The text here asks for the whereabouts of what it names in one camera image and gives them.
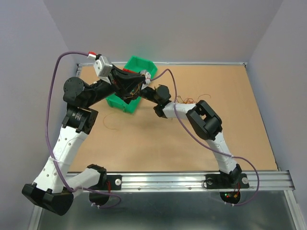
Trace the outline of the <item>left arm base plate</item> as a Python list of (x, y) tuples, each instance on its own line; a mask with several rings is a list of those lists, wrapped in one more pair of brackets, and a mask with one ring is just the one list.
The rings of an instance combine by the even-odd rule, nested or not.
[(120, 174), (104, 174), (99, 177), (98, 183), (86, 188), (98, 190), (98, 191), (109, 191), (109, 190), (121, 190), (122, 175)]

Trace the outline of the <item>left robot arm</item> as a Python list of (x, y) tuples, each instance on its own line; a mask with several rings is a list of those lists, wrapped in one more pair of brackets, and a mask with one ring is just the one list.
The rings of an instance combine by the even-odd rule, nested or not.
[(82, 191), (91, 192), (90, 202), (97, 208), (106, 206), (114, 182), (104, 167), (90, 164), (78, 175), (66, 179), (80, 146), (90, 134), (98, 112), (90, 107), (113, 93), (131, 101), (151, 81), (148, 71), (139, 72), (113, 66), (98, 74), (99, 80), (87, 84), (79, 77), (64, 83), (63, 100), (67, 112), (54, 147), (47, 143), (50, 156), (40, 174), (31, 184), (25, 184), (22, 194), (34, 205), (62, 216)]

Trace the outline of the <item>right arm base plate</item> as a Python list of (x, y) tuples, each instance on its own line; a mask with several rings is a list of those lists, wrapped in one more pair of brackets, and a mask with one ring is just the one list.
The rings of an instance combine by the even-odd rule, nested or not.
[(238, 187), (247, 189), (249, 188), (249, 183), (245, 173), (241, 173), (239, 178), (234, 182), (230, 182), (226, 176), (222, 176), (221, 174), (211, 173), (205, 175), (202, 186), (207, 189), (235, 189)]

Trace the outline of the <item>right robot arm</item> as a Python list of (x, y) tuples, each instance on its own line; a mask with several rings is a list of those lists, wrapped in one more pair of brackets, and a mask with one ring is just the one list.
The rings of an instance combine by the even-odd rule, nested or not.
[(169, 89), (164, 85), (156, 89), (146, 87), (141, 90), (140, 96), (156, 104), (153, 109), (158, 117), (177, 118), (179, 122), (188, 120), (196, 135), (206, 141), (207, 149), (214, 153), (221, 183), (226, 187), (238, 183), (242, 169), (226, 144), (221, 118), (206, 101), (191, 104), (172, 102)]

